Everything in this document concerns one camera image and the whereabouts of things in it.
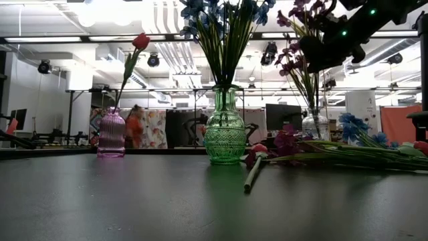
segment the table surface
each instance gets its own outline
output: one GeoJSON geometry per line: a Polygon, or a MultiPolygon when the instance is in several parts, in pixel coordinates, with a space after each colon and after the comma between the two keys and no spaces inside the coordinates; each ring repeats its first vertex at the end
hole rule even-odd
{"type": "Polygon", "coordinates": [[[428,175],[206,156],[0,161],[0,240],[428,240],[428,175]]]}

